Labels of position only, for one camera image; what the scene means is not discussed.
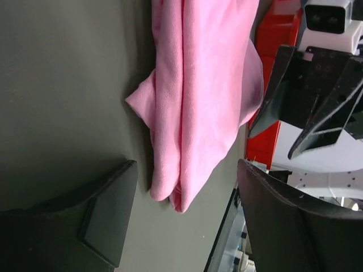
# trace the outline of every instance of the white surface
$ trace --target white surface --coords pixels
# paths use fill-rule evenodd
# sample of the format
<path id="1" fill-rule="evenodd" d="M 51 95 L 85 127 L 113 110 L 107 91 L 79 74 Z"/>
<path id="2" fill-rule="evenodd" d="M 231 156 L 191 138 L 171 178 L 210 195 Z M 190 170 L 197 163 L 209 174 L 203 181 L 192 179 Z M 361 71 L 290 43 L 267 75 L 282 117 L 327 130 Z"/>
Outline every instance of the white surface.
<path id="1" fill-rule="evenodd" d="M 239 272 L 244 272 L 246 270 L 247 266 L 248 266 L 248 255 L 244 254 Z"/>
<path id="2" fill-rule="evenodd" d="M 299 51 L 305 52 L 308 46 L 326 48 L 354 54 L 363 30 L 363 22 L 352 20 L 343 34 L 333 34 L 305 29 Z"/>
<path id="3" fill-rule="evenodd" d="M 302 129 L 281 122 L 272 165 L 300 172 L 346 172 L 363 168 L 363 142 L 345 130 L 333 146 L 310 150 L 289 160 L 288 152 Z"/>
<path id="4" fill-rule="evenodd" d="M 353 210 L 353 211 L 358 211 L 358 210 L 359 210 L 359 207 L 358 207 L 358 204 L 357 204 L 357 203 L 355 203 L 355 204 L 353 205 L 352 210 Z"/>
<path id="5" fill-rule="evenodd" d="M 293 172 L 288 184 L 314 197 L 363 199 L 363 169 L 340 173 Z"/>
<path id="6" fill-rule="evenodd" d="M 247 268 L 244 272 L 256 272 L 255 262 L 248 260 Z"/>

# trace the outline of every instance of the pink cloth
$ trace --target pink cloth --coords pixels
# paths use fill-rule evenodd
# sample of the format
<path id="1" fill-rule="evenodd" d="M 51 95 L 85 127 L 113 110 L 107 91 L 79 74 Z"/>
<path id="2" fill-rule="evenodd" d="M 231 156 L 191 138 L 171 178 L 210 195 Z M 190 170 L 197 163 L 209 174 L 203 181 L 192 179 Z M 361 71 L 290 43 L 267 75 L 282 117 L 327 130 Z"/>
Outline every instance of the pink cloth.
<path id="1" fill-rule="evenodd" d="M 150 194 L 185 212 L 263 97 L 258 0 L 153 0 L 156 68 L 126 101 L 150 128 Z"/>

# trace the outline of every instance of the folded fabric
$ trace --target folded fabric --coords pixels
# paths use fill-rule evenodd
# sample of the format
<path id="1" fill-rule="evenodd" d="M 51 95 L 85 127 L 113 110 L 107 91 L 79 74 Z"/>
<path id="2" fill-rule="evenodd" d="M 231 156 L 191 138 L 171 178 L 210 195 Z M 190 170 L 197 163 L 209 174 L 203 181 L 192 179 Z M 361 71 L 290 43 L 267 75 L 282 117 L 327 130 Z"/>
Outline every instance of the folded fabric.
<path id="1" fill-rule="evenodd" d="M 259 1 L 152 3 L 156 68 L 126 102 L 150 128 L 152 198 L 183 213 L 261 104 L 249 39 Z"/>

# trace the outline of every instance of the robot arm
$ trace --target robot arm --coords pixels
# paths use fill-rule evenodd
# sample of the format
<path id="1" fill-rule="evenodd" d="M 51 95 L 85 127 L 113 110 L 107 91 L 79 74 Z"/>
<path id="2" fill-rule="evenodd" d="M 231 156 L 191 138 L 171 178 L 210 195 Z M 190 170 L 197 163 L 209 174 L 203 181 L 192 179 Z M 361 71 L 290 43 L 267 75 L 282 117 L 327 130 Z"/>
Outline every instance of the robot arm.
<path id="1" fill-rule="evenodd" d="M 334 145 L 343 130 L 363 138 L 363 56 L 357 51 L 363 22 L 353 20 L 355 6 L 353 0 L 307 1 L 302 40 L 279 48 L 249 137 L 277 120 L 302 129 L 289 159 Z"/>

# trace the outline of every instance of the black metal bracket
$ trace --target black metal bracket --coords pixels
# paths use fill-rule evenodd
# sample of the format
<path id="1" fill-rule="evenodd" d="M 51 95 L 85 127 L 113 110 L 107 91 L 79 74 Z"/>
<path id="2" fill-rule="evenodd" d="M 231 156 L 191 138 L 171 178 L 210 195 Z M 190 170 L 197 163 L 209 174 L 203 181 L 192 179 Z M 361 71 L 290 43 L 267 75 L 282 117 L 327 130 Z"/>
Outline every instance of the black metal bracket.
<path id="1" fill-rule="evenodd" d="M 308 47 L 279 48 L 261 109 L 249 137 L 277 120 L 303 129 L 288 158 L 333 145 L 345 129 L 363 138 L 363 57 Z"/>

